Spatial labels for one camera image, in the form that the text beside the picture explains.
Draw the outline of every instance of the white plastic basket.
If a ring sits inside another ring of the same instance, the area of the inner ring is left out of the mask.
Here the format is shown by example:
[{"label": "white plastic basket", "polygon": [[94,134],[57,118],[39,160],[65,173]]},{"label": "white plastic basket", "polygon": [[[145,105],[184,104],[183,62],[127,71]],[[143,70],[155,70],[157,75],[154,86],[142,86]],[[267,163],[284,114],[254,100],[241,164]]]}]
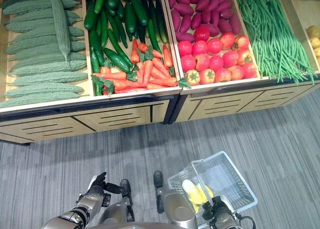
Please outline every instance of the white plastic basket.
[{"label": "white plastic basket", "polygon": [[[188,201],[188,195],[181,186],[186,179],[191,180],[194,184],[200,183],[205,192],[204,185],[208,186],[214,196],[225,195],[234,210],[239,213],[258,203],[255,194],[224,151],[206,159],[192,161],[191,165],[188,165],[183,171],[168,178],[169,188],[176,189]],[[203,209],[200,207],[196,214],[199,229],[206,227],[209,222],[202,218],[202,213]]]}]

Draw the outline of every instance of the tomato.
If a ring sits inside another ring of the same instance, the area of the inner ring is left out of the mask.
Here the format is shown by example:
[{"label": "tomato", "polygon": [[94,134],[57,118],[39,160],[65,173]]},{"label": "tomato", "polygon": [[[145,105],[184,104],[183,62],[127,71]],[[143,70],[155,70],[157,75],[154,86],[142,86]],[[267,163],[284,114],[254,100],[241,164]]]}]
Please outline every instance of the tomato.
[{"label": "tomato", "polygon": [[224,60],[219,55],[214,55],[210,58],[209,68],[217,71],[224,66]]},{"label": "tomato", "polygon": [[183,72],[194,70],[196,68],[196,59],[192,55],[185,55],[181,58]]},{"label": "tomato", "polygon": [[211,69],[205,69],[200,72],[200,85],[211,84],[215,82],[215,72]]},{"label": "tomato", "polygon": [[209,68],[210,59],[209,59],[209,56],[207,54],[196,55],[195,56],[195,60],[196,60],[195,69],[198,72],[201,72],[201,71]]},{"label": "tomato", "polygon": [[231,72],[227,68],[220,68],[219,70],[215,71],[215,83],[221,83],[221,82],[229,82],[231,80]]},{"label": "tomato", "polygon": [[252,62],[244,64],[242,66],[242,68],[244,70],[243,79],[256,78],[257,77],[257,67]]},{"label": "tomato", "polygon": [[235,43],[235,35],[232,32],[223,33],[220,41],[222,42],[222,50],[228,50]]},{"label": "tomato", "polygon": [[194,39],[195,41],[205,41],[207,42],[210,36],[210,31],[207,27],[205,26],[199,26],[197,29],[194,31]]},{"label": "tomato", "polygon": [[207,53],[211,56],[221,52],[222,46],[223,46],[219,38],[213,38],[209,40],[207,45],[208,45]]},{"label": "tomato", "polygon": [[237,65],[243,66],[246,63],[252,62],[251,53],[247,49],[238,50],[239,59]]},{"label": "tomato", "polygon": [[237,65],[239,55],[236,51],[227,51],[225,54],[223,54],[222,59],[223,59],[223,66],[225,68],[229,68]]},{"label": "tomato", "polygon": [[192,55],[196,56],[198,54],[207,53],[208,45],[204,40],[196,41],[192,46]]},{"label": "tomato", "polygon": [[190,86],[196,86],[199,85],[200,82],[200,75],[199,72],[196,70],[188,70],[184,74],[186,81],[190,84]]},{"label": "tomato", "polygon": [[178,43],[178,50],[180,57],[190,55],[192,53],[192,44],[190,41],[183,40]]},{"label": "tomato", "polygon": [[248,49],[249,47],[249,38],[245,35],[241,35],[235,38],[232,50],[238,51],[243,49]]},{"label": "tomato", "polygon": [[239,65],[231,66],[228,70],[231,72],[231,81],[241,80],[245,75],[245,70]]}]

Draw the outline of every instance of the wooden drawer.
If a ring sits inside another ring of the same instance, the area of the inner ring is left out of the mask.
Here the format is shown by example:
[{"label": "wooden drawer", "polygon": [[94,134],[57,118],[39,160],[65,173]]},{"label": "wooden drawer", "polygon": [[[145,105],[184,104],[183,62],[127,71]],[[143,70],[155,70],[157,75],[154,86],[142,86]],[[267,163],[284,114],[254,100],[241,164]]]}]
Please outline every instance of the wooden drawer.
[{"label": "wooden drawer", "polygon": [[309,84],[266,90],[242,108],[239,113],[279,107],[312,87],[313,85]]},{"label": "wooden drawer", "polygon": [[220,94],[195,98],[189,95],[176,121],[183,122],[234,114],[261,93],[262,91],[255,91],[234,95]]},{"label": "wooden drawer", "polygon": [[15,140],[15,142],[18,143],[51,140],[92,132],[94,132],[92,129],[72,117],[61,117],[46,120],[41,120],[40,117],[37,121],[25,123],[15,123],[12,121],[10,125],[0,127],[1,135],[19,137],[19,142]]},{"label": "wooden drawer", "polygon": [[169,100],[118,106],[74,116],[97,132],[163,122]]}]

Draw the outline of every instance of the gray carpet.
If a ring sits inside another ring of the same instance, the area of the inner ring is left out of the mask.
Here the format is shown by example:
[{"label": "gray carpet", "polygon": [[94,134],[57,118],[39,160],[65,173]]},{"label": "gray carpet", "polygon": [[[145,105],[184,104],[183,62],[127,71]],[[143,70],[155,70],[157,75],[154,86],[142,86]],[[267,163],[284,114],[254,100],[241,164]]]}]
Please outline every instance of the gray carpet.
[{"label": "gray carpet", "polygon": [[162,170],[167,178],[222,150],[258,198],[246,211],[257,228],[319,228],[319,112],[320,90],[281,108],[143,125],[29,148],[0,143],[0,228],[41,228],[73,206],[91,177],[103,171],[111,183],[130,179],[137,221],[165,222],[156,211],[153,172]]}]

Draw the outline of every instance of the produce display bin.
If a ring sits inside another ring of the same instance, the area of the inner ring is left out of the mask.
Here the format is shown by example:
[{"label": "produce display bin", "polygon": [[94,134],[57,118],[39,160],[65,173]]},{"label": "produce display bin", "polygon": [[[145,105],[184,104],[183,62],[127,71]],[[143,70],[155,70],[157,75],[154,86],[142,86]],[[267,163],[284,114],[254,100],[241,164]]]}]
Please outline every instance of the produce display bin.
[{"label": "produce display bin", "polygon": [[[165,2],[170,15],[169,1],[165,0]],[[232,0],[232,2],[232,9],[238,16],[242,27],[240,35],[247,36],[237,0]],[[319,64],[306,33],[309,26],[320,23],[319,20],[314,19],[314,15],[320,13],[319,0],[280,0],[280,2],[293,33],[306,52],[311,67],[319,75]],[[180,75],[183,76],[171,17],[169,22],[176,46],[178,69]],[[252,61],[256,64],[254,55],[252,55]],[[314,78],[314,84],[311,81],[304,81],[296,86],[293,80],[285,79],[283,83],[277,83],[275,79],[269,79],[267,76],[261,78],[258,75],[257,78],[196,85],[191,89],[183,88],[169,123],[284,106],[316,90],[319,88],[319,83],[319,76]]]},{"label": "produce display bin", "polygon": [[[82,19],[86,16],[86,1],[78,0],[74,12]],[[8,61],[5,53],[8,42],[16,33],[6,30],[5,23],[10,16],[2,13],[0,8],[0,101],[6,100],[4,93],[12,88],[14,78],[7,75],[14,61]],[[168,27],[168,17],[164,17]],[[73,26],[84,29],[83,20]],[[88,32],[85,32],[85,51],[87,67],[82,72],[88,79],[75,83],[84,89],[83,96],[77,99],[57,100],[51,102],[19,105],[0,108],[0,140],[10,143],[28,145],[30,142],[51,140],[113,130],[149,123],[168,123],[181,88],[168,87],[121,94],[95,96],[91,81],[91,61],[89,54]],[[169,50],[177,79],[180,79],[177,61],[173,51],[173,42],[169,37]],[[132,44],[125,50],[130,56]]]}]

